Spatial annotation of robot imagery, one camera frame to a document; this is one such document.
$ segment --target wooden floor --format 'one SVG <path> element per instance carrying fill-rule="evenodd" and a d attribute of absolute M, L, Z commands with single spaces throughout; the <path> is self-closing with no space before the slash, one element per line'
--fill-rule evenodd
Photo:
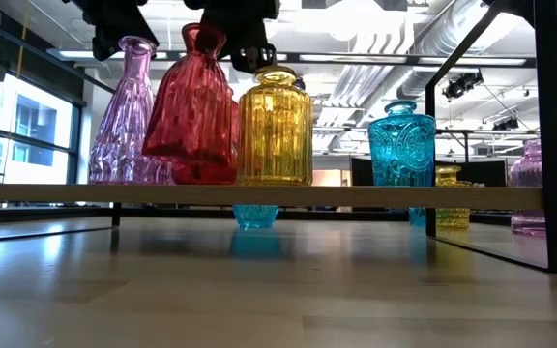
<path fill-rule="evenodd" d="M 557 275 L 401 222 L 123 218 L 0 242 L 3 347 L 557 347 Z"/>

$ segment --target wooden plank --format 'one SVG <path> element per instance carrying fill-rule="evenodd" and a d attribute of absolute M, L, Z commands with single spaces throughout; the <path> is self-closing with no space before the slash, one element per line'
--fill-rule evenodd
<path fill-rule="evenodd" d="M 540 188 L 0 184 L 0 200 L 536 210 L 542 209 L 542 190 Z"/>

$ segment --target window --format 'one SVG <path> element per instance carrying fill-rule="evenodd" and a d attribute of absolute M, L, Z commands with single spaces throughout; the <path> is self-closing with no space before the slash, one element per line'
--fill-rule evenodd
<path fill-rule="evenodd" d="M 66 184 L 73 106 L 6 75 L 0 83 L 0 183 Z"/>

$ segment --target pink glass vase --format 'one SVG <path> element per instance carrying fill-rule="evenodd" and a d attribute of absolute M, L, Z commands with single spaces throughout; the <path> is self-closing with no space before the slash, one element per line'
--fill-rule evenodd
<path fill-rule="evenodd" d="M 199 23 L 182 35 L 187 55 L 162 79 L 143 154 L 172 160 L 176 184 L 233 184 L 233 92 L 217 62 L 225 36 Z"/>
<path fill-rule="evenodd" d="M 542 187 L 541 140 L 526 141 L 523 157 L 518 159 L 509 172 L 509 186 L 517 188 Z M 515 234 L 545 236 L 544 211 L 513 211 L 511 230 Z"/>
<path fill-rule="evenodd" d="M 92 184 L 171 184 L 171 164 L 141 150 L 154 106 L 149 68 L 154 44 L 138 37 L 119 42 L 124 76 L 109 103 L 90 154 Z"/>

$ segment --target ceiling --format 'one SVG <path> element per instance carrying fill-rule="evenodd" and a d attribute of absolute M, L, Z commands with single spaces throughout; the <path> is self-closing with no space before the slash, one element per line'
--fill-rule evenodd
<path fill-rule="evenodd" d="M 29 29 L 61 50 L 91 49 L 94 28 L 81 19 L 81 11 L 76 6 L 72 3 L 64 4 L 61 0 L 28 1 Z M 278 52 L 402 54 L 411 46 L 414 37 L 449 2 L 429 0 L 428 8 L 410 8 L 406 14 L 385 12 L 373 0 L 342 0 L 323 10 L 303 9 L 302 0 L 282 0 L 280 15 L 276 21 L 267 23 L 267 31 L 269 41 Z M 23 19 L 24 6 L 25 0 L 0 0 L 0 9 L 19 22 Z M 185 24 L 198 21 L 201 17 L 200 11 L 189 10 L 181 0 L 149 0 L 140 10 L 160 42 L 159 50 L 185 50 L 181 29 Z M 474 18 L 461 20 L 469 22 Z M 489 43 L 478 54 L 534 56 L 534 30 L 528 23 L 508 15 L 499 17 L 496 21 L 484 33 L 483 37 L 489 37 Z M 460 23 L 457 23 L 454 32 L 471 28 L 461 28 Z M 100 79 L 111 86 L 117 84 L 123 72 L 121 60 L 78 64 L 97 69 Z M 172 62 L 152 62 L 151 80 L 155 90 L 171 64 Z M 234 90 L 235 98 L 253 84 L 251 75 L 234 71 L 228 62 L 220 64 Z M 303 77 L 307 91 L 315 99 L 314 117 L 318 127 L 365 128 L 371 120 L 383 117 L 383 105 L 396 99 L 396 87 L 401 82 L 400 80 L 397 85 L 397 81 L 393 80 L 394 74 L 399 71 L 397 67 L 387 67 L 385 70 L 380 67 L 345 64 L 293 64 L 290 67 Z M 522 127 L 538 127 L 537 80 L 534 69 L 482 68 L 481 72 L 484 85 L 477 86 L 464 97 L 448 103 L 438 94 L 438 128 L 490 130 L 493 122 L 511 113 L 524 121 Z M 350 93 L 344 93 L 342 102 L 339 102 L 339 87 L 346 83 L 346 76 L 350 76 L 350 73 L 358 77 L 354 78 Z M 452 72 L 449 77 L 456 74 L 457 72 Z M 446 83 L 443 80 L 440 89 Z M 424 113 L 424 96 L 417 97 L 416 102 L 419 104 L 417 111 Z M 330 104 L 350 107 L 324 107 Z M 366 153 L 366 133 L 318 132 L 315 135 L 314 148 L 317 153 Z"/>

